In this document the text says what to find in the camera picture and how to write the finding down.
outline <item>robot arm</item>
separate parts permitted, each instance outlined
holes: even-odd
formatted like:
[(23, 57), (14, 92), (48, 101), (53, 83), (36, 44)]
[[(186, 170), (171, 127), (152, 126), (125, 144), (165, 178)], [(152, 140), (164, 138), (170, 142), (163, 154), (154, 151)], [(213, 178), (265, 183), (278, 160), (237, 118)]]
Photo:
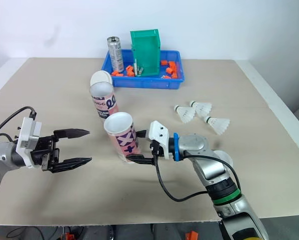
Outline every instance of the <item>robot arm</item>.
[(51, 136), (40, 137), (42, 123), (34, 118), (31, 115), (23, 118), (18, 140), (0, 142), (0, 184), (5, 173), (23, 166), (41, 167), (42, 171), (59, 173), (78, 168), (92, 160), (91, 157), (78, 157), (59, 162), (60, 150), (56, 148), (59, 139), (79, 138), (89, 134), (89, 131), (70, 128), (55, 130)]
[(205, 137), (196, 134), (179, 137), (177, 133), (169, 137), (167, 128), (158, 121), (152, 122), (146, 133), (138, 132), (138, 136), (151, 140), (154, 157), (131, 155), (128, 157), (131, 161), (155, 165), (158, 156), (169, 159), (167, 153), (171, 153), (175, 161), (188, 158), (192, 162), (218, 216), (222, 218), (219, 227), (225, 240), (269, 239), (263, 224), (241, 193), (240, 186), (233, 182), (227, 167), (217, 161), (220, 157), (209, 148)]

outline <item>cable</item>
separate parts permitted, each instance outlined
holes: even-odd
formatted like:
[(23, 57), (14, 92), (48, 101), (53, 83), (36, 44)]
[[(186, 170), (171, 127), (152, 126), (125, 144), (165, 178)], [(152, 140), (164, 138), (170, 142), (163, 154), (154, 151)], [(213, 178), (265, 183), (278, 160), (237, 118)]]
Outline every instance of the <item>cable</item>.
[[(20, 229), (22, 229), (22, 228), (24, 228), (24, 229), (23, 229), (19, 234), (10, 236), (11, 233), (13, 233), (13, 232), (15, 232), (15, 231), (17, 231), (17, 230), (20, 230)], [(12, 231), (9, 231), (9, 232), (6, 234), (6, 238), (7, 238), (7, 239), (17, 238), (18, 236), (22, 235), (22, 233), (25, 231), (25, 229), (26, 229), (26, 226), (21, 226), (21, 227), (15, 228), (15, 229), (13, 229)]]
[(7, 137), (7, 139), (10, 141), (10, 142), (13, 142), (13, 139), (11, 138), (11, 136), (10, 135), (8, 135), (7, 133), (0, 133), (0, 136), (5, 136), (5, 137)]
[(51, 240), (52, 237), (54, 237), (54, 235), (55, 235), (56, 232), (58, 231), (58, 229), (59, 229), (59, 227), (57, 226), (57, 227), (55, 228), (55, 231), (53, 232), (53, 234), (52, 234), (47, 240)]
[(17, 110), (16, 112), (14, 112), (12, 115), (10, 115), (8, 118), (5, 119), (5, 121), (3, 121), (1, 124), (0, 124), (0, 129), (8, 123), (8, 121), (10, 121), (12, 118), (14, 118), (17, 114), (19, 114), (20, 112), (26, 110), (26, 109), (30, 109), (31, 112), (30, 112), (30, 117), (33, 118), (33, 120), (35, 119), (35, 116), (36, 116), (36, 112), (34, 110), (34, 108), (32, 108), (31, 106), (24, 106), (22, 108), (20, 108), (19, 110)]
[(28, 227), (29, 227), (29, 228), (35, 228), (35, 229), (37, 229), (37, 230), (39, 231), (39, 234), (40, 234), (40, 236), (41, 236), (41, 239), (42, 239), (42, 240), (45, 240), (42, 231), (41, 231), (37, 226), (28, 226)]
[(155, 164), (155, 167), (156, 167), (156, 173), (157, 173), (157, 177), (158, 177), (159, 184), (160, 184), (160, 186), (162, 187), (162, 189), (164, 190), (164, 192), (166, 193), (166, 195), (167, 195), (170, 199), (174, 200), (175, 202), (184, 202), (184, 201), (186, 201), (186, 200), (188, 200), (188, 199), (190, 199), (190, 198), (193, 198), (193, 197), (195, 197), (195, 196), (197, 196), (197, 195), (200, 195), (200, 194), (207, 194), (207, 193), (208, 193), (207, 191), (198, 191), (198, 192), (196, 192), (196, 193), (193, 193), (193, 194), (188, 195), (188, 196), (183, 197), (183, 198), (176, 198), (176, 197), (172, 196), (172, 194), (170, 194), (170, 192), (169, 192), (169, 191), (167, 190), (167, 188), (165, 187), (165, 185), (164, 185), (164, 183), (163, 183), (163, 180), (162, 180), (162, 178), (161, 178), (160, 169), (159, 169), (159, 164), (158, 164), (158, 157), (154, 154), (153, 158), (154, 158), (154, 164)]
[(80, 237), (81, 237), (81, 235), (82, 235), (84, 229), (85, 229), (85, 226), (82, 227), (82, 229), (81, 229), (79, 235), (77, 236), (77, 239), (80, 239)]
[[(11, 233), (13, 233), (13, 232), (15, 232), (15, 231), (17, 231), (17, 230), (19, 230), (19, 229), (21, 229), (21, 228), (24, 228), (24, 229), (23, 229), (19, 234), (10, 236)], [(7, 239), (17, 238), (18, 236), (22, 235), (22, 234), (24, 233), (24, 231), (25, 231), (27, 228), (34, 228), (34, 229), (38, 230), (38, 231), (39, 231), (39, 234), (40, 234), (40, 236), (41, 236), (41, 239), (42, 239), (42, 240), (45, 240), (42, 231), (41, 231), (37, 226), (21, 226), (21, 227), (15, 228), (14, 230), (12, 230), (12, 231), (10, 231), (10, 232), (8, 232), (8, 233), (6, 234), (6, 238), (7, 238)]]
[(226, 167), (228, 167), (228, 168), (231, 170), (231, 172), (233, 173), (234, 178), (235, 178), (235, 181), (236, 181), (236, 184), (237, 184), (237, 187), (238, 187), (238, 189), (241, 191), (241, 184), (240, 184), (239, 177), (238, 177), (238, 175), (236, 174), (234, 168), (233, 168), (231, 165), (229, 165), (226, 161), (223, 161), (223, 160), (218, 159), (218, 158), (213, 157), (213, 156), (204, 156), (204, 155), (186, 155), (186, 156), (184, 156), (183, 158), (184, 158), (184, 159), (192, 159), (192, 158), (193, 158), (193, 159), (195, 159), (195, 158), (200, 158), (200, 159), (211, 159), (211, 160), (217, 161), (217, 162), (219, 162), (219, 163), (221, 163), (221, 164), (224, 164), (224, 165), (225, 165)]

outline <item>blue plastic tray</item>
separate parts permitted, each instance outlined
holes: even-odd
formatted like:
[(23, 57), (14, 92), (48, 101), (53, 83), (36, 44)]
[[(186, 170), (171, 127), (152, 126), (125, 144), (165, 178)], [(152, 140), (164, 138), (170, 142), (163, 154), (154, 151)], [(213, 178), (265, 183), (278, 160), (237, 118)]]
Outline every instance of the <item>blue plastic tray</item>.
[[(140, 88), (140, 89), (179, 89), (180, 84), (184, 82), (185, 76), (183, 72), (181, 56), (178, 51), (160, 51), (160, 59), (167, 61), (174, 61), (177, 68), (177, 76), (179, 78), (161, 78), (163, 75), (171, 76), (165, 72), (168, 66), (160, 66), (158, 76), (126, 76), (125, 68), (128, 65), (133, 66), (134, 58), (133, 52), (129, 49), (122, 49), (123, 62), (124, 62), (124, 76), (112, 76), (113, 86), (119, 88)], [(102, 70), (107, 71), (109, 74), (113, 72), (111, 58), (107, 52)]]

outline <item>table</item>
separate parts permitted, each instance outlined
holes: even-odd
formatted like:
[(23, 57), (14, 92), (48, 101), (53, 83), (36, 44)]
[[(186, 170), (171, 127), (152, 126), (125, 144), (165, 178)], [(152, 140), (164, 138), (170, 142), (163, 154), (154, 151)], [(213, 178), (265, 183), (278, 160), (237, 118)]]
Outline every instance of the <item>table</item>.
[[(0, 185), (0, 225), (108, 225), (219, 220), (208, 195), (173, 202), (161, 189), (155, 168), (125, 164), (115, 153), (89, 95), (97, 58), (30, 58), (0, 90), (0, 123), (22, 106), (37, 111), (41, 136), (81, 128), (90, 134), (61, 139), (61, 159), (93, 157), (75, 170), (52, 174), (22, 167)], [(260, 218), (299, 215), (299, 148), (269, 105), (233, 60), (183, 60), (185, 82), (178, 90), (115, 88), (122, 112), (136, 130), (154, 120), (169, 132), (197, 133), (211, 148), (234, 160), (242, 192)], [(217, 136), (202, 120), (183, 124), (173, 110), (191, 100), (211, 102), (211, 115), (230, 118)], [(3, 132), (17, 135), (25, 115)], [(140, 140), (144, 152), (149, 143)], [(189, 160), (159, 161), (166, 187), (176, 197), (201, 191)]]

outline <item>shuttlecock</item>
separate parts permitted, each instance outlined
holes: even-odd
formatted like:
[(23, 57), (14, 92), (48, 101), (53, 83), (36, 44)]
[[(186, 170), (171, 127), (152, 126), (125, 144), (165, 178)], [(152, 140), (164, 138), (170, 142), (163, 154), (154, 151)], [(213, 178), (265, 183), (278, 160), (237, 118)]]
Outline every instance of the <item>shuttlecock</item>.
[(192, 107), (175, 105), (174, 110), (178, 113), (180, 120), (185, 124), (191, 121), (195, 115), (195, 109)]
[(204, 121), (209, 124), (217, 135), (222, 135), (230, 124), (230, 120), (227, 118), (216, 118), (206, 116)]
[(195, 109), (197, 116), (205, 118), (212, 109), (212, 104), (209, 102), (191, 101), (189, 105)]

